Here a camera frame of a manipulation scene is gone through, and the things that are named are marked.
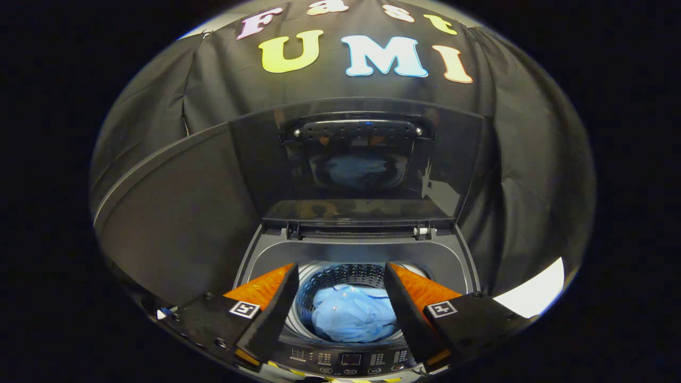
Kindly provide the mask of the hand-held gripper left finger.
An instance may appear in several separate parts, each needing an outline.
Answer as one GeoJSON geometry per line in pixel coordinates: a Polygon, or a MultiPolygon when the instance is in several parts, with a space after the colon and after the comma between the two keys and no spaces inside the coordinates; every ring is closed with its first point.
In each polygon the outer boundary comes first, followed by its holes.
{"type": "Polygon", "coordinates": [[[275,351],[299,281],[297,263],[285,264],[228,293],[161,310],[160,324],[229,368],[258,372],[275,351]]]}

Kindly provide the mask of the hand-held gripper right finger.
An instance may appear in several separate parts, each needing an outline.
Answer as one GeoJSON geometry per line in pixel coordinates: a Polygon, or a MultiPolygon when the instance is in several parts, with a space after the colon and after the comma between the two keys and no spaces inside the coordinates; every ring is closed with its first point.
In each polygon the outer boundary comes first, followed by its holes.
{"type": "Polygon", "coordinates": [[[533,322],[491,296],[457,293],[392,262],[384,286],[413,358],[428,373],[469,363],[533,322]]]}

